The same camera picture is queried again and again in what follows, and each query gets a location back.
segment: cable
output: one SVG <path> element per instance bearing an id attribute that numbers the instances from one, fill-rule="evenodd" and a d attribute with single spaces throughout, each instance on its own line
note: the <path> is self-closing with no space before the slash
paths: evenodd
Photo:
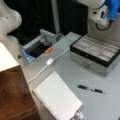
<path id="1" fill-rule="evenodd" d="M 29 80 L 27 83 L 31 83 L 35 78 L 37 78 L 48 66 L 46 65 L 35 77 L 33 77 L 31 80 Z"/>
<path id="2" fill-rule="evenodd" d="M 112 26 L 112 23 L 113 23 L 113 20 L 110 20 L 110 23 L 109 23 L 108 27 L 103 28 L 103 29 L 99 28 L 98 24 L 96 23 L 96 28 L 98 30 L 100 30 L 100 31 L 105 31 L 105 30 L 109 29 Z"/>
<path id="3" fill-rule="evenodd" d="M 64 55 L 64 54 L 65 54 L 66 52 L 68 52 L 69 50 L 70 50 L 70 48 L 67 49 L 66 51 L 64 51 L 63 53 L 61 53 L 60 55 L 58 55 L 58 56 L 54 59 L 54 61 L 57 60 L 60 56 Z"/>
<path id="4" fill-rule="evenodd" d="M 38 74 L 36 74 L 35 75 L 35 77 L 33 77 L 31 80 L 29 80 L 27 83 L 29 84 L 29 83 L 31 83 L 35 78 L 37 78 L 47 67 L 49 67 L 50 65 L 52 65 L 59 57 L 61 57 L 62 55 L 64 55 L 66 52 L 68 52 L 70 50 L 70 48 L 69 49 L 67 49 L 66 51 L 64 51 L 63 53 L 61 53 L 60 55 L 58 55 L 56 58 L 49 58 L 48 59 L 48 61 L 46 62 L 46 66 L 45 67 L 43 67 L 43 69 L 38 73 Z"/>

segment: metal rod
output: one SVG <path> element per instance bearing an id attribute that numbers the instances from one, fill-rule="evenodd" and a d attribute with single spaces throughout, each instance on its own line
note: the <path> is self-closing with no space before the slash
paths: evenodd
<path id="1" fill-rule="evenodd" d="M 51 0 L 56 34 L 60 34 L 57 0 Z"/>

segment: wooden table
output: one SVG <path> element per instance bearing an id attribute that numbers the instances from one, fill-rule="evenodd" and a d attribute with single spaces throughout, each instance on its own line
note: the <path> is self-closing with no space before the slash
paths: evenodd
<path id="1" fill-rule="evenodd" d="M 40 120 L 21 67 L 2 44 L 0 51 L 0 120 Z"/>

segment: pen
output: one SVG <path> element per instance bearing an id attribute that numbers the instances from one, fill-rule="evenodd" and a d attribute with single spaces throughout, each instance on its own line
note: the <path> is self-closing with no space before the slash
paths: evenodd
<path id="1" fill-rule="evenodd" d="M 98 92 L 98 93 L 105 94 L 105 92 L 104 92 L 103 90 L 90 88 L 90 87 L 87 87 L 87 86 L 84 86 L 84 85 L 79 85 L 78 88 L 81 88 L 81 89 L 90 90 L 90 91 L 93 91 L 93 92 Z"/>

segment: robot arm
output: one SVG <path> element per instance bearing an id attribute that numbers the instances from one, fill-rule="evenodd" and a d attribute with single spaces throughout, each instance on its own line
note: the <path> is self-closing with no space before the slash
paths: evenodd
<path id="1" fill-rule="evenodd" d="M 115 20 L 120 8 L 119 0 L 77 0 L 88 6 L 89 18 L 95 23 L 107 26 L 109 20 Z"/>

